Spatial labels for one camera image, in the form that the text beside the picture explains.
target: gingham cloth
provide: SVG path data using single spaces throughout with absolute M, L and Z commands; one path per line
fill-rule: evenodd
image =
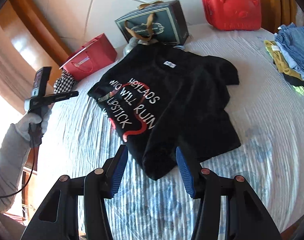
M 56 79 L 53 85 L 54 94 L 71 91 L 75 83 L 73 76 L 63 69 L 61 77 Z

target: yellow fabric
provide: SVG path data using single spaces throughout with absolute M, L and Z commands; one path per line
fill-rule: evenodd
M 128 28 L 128 21 L 124 22 L 124 27 L 125 29 L 128 31 L 129 34 L 131 34 L 134 38 L 137 38 L 138 40 L 142 40 L 142 41 L 149 41 L 152 38 L 152 34 L 153 34 L 153 30 L 152 30 L 152 23 L 153 23 L 153 17 L 154 17 L 155 13 L 151 13 L 148 16 L 147 19 L 147 29 L 148 29 L 148 33 L 149 33 L 149 37 L 144 38 L 141 35 L 137 34 L 134 30 L 131 30 Z
M 265 41 L 265 47 L 267 51 L 270 53 L 272 58 L 274 59 L 274 62 L 277 66 L 277 69 L 280 73 L 285 73 L 286 75 L 296 77 L 300 80 L 302 80 L 301 75 L 291 68 L 289 68 L 288 63 L 284 59 L 281 51 L 273 51 L 271 46 L 274 45 L 276 46 L 277 44 L 274 41 Z

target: red suitcase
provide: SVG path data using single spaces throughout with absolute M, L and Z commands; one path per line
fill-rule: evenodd
M 95 71 L 112 64 L 116 56 L 116 50 L 103 33 L 73 53 L 62 67 L 70 73 L 76 81 L 80 81 Z
M 202 0 L 206 20 L 222 31 L 261 28 L 260 0 Z

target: glove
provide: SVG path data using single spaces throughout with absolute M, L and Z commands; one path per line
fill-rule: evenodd
M 29 126 L 30 123 L 41 123 L 42 133 L 44 134 L 47 131 L 48 120 L 50 118 L 52 111 L 49 109 L 44 115 L 43 120 L 38 114 L 34 113 L 25 113 L 20 121 L 15 124 L 15 130 L 20 134 L 25 140 L 30 141 L 31 137 L 29 135 Z

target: green fabric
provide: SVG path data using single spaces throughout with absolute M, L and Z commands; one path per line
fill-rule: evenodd
M 300 86 L 300 87 L 295 87 L 295 86 L 292 86 L 293 89 L 298 92 L 300 95 L 304 96 L 304 87 Z

